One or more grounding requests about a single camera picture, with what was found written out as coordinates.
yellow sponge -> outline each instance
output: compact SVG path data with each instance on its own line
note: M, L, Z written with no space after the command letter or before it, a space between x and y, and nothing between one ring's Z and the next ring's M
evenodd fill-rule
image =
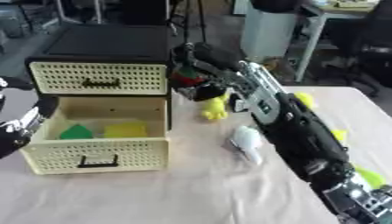
M145 122L123 122L105 127L105 138L147 137Z

green object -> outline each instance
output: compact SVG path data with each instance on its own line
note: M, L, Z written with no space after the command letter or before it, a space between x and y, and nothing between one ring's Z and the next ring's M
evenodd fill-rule
M87 129L86 127L80 124L75 124L71 128L65 130L59 136L59 139L63 139L63 140L89 139L89 138L93 138L93 132L91 132L89 129Z
M370 184L370 186L373 187L373 189L378 189L387 183L385 178L376 172L367 171L358 165L355 165L354 168Z
M196 79L199 77L199 75L194 71L194 69L191 66L182 66L179 70L178 73L186 78L189 79Z

green sponge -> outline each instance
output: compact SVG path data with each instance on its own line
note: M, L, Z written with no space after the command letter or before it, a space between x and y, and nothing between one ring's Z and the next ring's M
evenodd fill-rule
M93 132L91 132L89 129L87 129L84 126L81 126L80 124L75 124L71 128L65 130L59 136L59 139L63 139L63 140L89 139L89 138L93 138Z

yellow object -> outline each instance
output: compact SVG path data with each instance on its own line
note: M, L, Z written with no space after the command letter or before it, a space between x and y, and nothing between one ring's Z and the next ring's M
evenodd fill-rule
M367 171L358 165L355 165L354 168L370 184L373 189L378 189L387 183L385 181L385 178L376 172Z
M313 96L307 93L297 92L294 94L308 109L313 109L316 104L314 103Z
M105 138L147 137L145 122L123 122L105 127Z
M225 110L225 104L228 100L229 94L215 97L206 102L201 114L208 120L220 120L228 117L228 112Z
M335 129L332 131L333 135L340 141L342 144L346 143L347 140L347 130L345 129Z

white tabletop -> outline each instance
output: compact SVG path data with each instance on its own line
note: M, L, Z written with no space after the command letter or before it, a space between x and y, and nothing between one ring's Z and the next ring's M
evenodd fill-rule
M315 111L348 130L350 155L392 182L392 120L348 87L291 87L314 96ZM0 223L304 224L338 223L268 143L252 168L225 143L247 113L209 123L200 105L174 97L170 166L164 171L37 176L22 156L0 161Z

